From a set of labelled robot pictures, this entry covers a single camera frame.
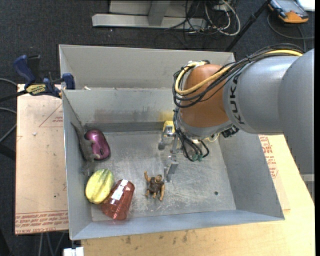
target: pink computer mouse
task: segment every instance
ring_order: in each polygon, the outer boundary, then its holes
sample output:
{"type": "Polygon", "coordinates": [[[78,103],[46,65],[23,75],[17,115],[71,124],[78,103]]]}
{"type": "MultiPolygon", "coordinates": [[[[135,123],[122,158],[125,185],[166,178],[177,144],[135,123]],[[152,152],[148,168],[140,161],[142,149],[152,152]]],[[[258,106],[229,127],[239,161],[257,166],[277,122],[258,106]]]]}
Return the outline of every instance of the pink computer mouse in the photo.
{"type": "Polygon", "coordinates": [[[105,135],[99,129],[88,130],[84,137],[91,141],[93,154],[96,155],[95,160],[107,159],[110,156],[110,147],[105,135]]]}

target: orange object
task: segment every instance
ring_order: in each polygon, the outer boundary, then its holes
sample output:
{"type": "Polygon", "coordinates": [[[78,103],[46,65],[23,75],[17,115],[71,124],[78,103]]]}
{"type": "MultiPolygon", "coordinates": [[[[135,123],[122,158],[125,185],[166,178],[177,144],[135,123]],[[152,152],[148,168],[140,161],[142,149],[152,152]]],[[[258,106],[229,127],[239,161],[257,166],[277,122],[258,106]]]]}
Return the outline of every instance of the orange object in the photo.
{"type": "Polygon", "coordinates": [[[101,206],[103,213],[114,220],[125,220],[134,191],[135,186],[129,180],[119,180],[101,206]]]}
{"type": "MultiPolygon", "coordinates": [[[[190,75],[187,77],[184,90],[192,88],[196,84],[204,81],[208,77],[212,76],[221,66],[216,64],[206,64],[196,67],[191,71],[190,75]]],[[[210,81],[203,85],[197,91],[188,95],[191,97],[200,92],[203,92],[213,81],[210,81]]],[[[188,125],[192,127],[206,128],[221,125],[229,120],[223,103],[223,86],[224,81],[219,83],[215,88],[213,88],[202,100],[197,104],[180,109],[181,119],[188,125]]],[[[182,105],[190,104],[191,101],[182,101],[182,105]]]]}

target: yellow sticker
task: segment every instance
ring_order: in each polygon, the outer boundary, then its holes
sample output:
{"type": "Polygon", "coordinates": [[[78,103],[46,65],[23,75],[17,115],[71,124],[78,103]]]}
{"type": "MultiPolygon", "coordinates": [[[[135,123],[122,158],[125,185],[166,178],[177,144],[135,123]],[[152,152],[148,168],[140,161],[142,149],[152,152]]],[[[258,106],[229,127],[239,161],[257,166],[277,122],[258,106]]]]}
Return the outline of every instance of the yellow sticker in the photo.
{"type": "Polygon", "coordinates": [[[25,89],[28,93],[32,93],[32,94],[38,94],[41,92],[46,91],[46,85],[44,83],[34,83],[29,85],[29,87],[27,89],[25,89]]]}

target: bin floor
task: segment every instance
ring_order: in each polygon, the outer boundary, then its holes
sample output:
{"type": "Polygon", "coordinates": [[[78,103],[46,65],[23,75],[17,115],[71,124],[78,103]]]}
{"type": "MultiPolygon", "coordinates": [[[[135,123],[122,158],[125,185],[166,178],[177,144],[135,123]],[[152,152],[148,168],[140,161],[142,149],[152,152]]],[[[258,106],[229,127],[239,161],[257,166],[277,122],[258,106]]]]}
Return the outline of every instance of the bin floor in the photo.
{"type": "MultiPolygon", "coordinates": [[[[171,146],[158,149],[161,133],[106,132],[104,135],[111,156],[107,160],[96,161],[95,168],[108,168],[113,172],[115,181],[126,179],[134,184],[128,219],[236,209],[218,140],[205,140],[210,154],[200,162],[191,162],[182,152],[177,154],[179,165],[170,182],[165,182],[164,198],[160,201],[159,197],[145,196],[148,183],[144,171],[149,177],[164,176],[171,146]]],[[[93,204],[91,212],[93,221],[110,220],[99,205],[93,204]]]]}

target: blue clamp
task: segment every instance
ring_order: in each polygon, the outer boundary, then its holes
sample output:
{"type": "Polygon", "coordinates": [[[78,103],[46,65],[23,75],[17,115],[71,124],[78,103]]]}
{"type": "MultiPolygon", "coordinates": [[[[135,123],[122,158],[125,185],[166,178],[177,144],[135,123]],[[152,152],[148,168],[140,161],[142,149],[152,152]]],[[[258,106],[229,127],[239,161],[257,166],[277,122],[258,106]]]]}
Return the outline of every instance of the blue clamp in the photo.
{"type": "MultiPolygon", "coordinates": [[[[35,83],[36,77],[28,66],[28,58],[26,55],[18,57],[14,61],[13,67],[20,76],[26,79],[24,90],[27,93],[33,96],[51,95],[57,98],[62,97],[61,90],[58,89],[50,79],[44,78],[42,83],[35,83]]],[[[55,80],[54,82],[61,82],[62,90],[74,90],[76,88],[75,80],[71,73],[64,73],[62,78],[55,80]]]]}

